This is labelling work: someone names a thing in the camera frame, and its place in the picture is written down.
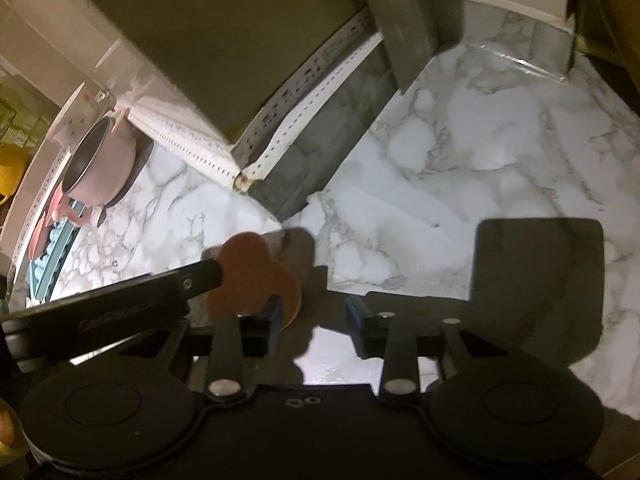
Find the pink leaf dish near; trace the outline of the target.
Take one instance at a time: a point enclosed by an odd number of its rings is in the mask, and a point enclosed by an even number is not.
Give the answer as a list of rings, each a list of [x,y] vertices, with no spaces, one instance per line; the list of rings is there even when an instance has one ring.
[[[40,258],[46,250],[49,243],[50,227],[51,220],[47,211],[45,211],[39,218],[28,244],[27,257],[29,261]]]

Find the pink pot with steel interior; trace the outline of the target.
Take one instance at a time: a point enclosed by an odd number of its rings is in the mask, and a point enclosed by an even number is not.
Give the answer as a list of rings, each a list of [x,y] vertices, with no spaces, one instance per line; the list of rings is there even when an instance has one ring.
[[[105,114],[82,137],[61,182],[63,197],[51,211],[53,222],[66,218],[74,226],[83,226],[90,212],[76,214],[65,197],[86,208],[103,207],[125,186],[136,159],[136,139],[128,115],[128,107]]]

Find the round wooden cutting board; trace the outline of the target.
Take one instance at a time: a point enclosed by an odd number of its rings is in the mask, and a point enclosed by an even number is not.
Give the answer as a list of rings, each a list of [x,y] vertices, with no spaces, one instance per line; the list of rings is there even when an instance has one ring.
[[[578,51],[612,63],[639,83],[639,0],[573,0]]]

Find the white floral ceramic bowl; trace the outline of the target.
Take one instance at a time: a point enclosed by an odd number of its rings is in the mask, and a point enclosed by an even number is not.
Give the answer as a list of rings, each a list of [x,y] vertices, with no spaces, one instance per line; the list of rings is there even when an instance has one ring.
[[[115,104],[116,98],[111,91],[83,82],[53,119],[46,140],[61,148],[76,148],[82,137]]]

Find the blue ice cube tray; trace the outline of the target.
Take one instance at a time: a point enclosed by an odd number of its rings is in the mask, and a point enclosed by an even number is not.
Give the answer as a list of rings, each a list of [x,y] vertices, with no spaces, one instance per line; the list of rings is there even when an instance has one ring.
[[[50,227],[49,243],[42,256],[34,261],[28,260],[30,306],[51,300],[54,286],[79,231],[69,218],[61,218]]]

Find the pink leaf dish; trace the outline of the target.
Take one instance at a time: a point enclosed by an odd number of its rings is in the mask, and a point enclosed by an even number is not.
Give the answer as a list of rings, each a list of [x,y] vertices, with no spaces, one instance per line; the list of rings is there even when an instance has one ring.
[[[40,258],[46,250],[49,243],[50,227],[51,220],[47,211],[45,211],[39,218],[28,244],[27,257],[29,261]]]
[[[58,222],[64,217],[64,214],[60,211],[60,206],[64,200],[64,192],[62,183],[59,183],[55,188],[53,195],[49,202],[49,207],[44,215],[44,225],[52,226],[53,223]]]

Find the pink heart-shaped dish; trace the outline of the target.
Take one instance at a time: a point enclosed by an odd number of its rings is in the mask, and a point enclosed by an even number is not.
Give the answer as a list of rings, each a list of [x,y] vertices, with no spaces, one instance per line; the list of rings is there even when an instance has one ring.
[[[209,323],[225,314],[257,313],[272,295],[282,299],[282,327],[288,327],[295,320],[302,304],[299,282],[273,257],[261,235],[235,234],[222,245],[216,261],[224,271],[224,279],[207,295]]]

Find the pink leaf dish far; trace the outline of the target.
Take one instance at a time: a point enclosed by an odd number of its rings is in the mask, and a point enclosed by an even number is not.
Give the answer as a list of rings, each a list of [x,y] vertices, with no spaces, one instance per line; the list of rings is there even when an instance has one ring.
[[[49,202],[49,207],[44,215],[44,225],[52,226],[53,223],[58,222],[64,217],[64,214],[60,211],[60,206],[64,200],[64,192],[62,183],[59,183],[55,188],[53,195]]]

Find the yellow mug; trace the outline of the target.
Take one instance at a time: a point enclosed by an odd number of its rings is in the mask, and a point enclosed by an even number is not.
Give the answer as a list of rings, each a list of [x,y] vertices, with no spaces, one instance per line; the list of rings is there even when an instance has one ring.
[[[0,152],[0,205],[5,204],[17,191],[29,163],[28,155],[13,145],[1,145]]]

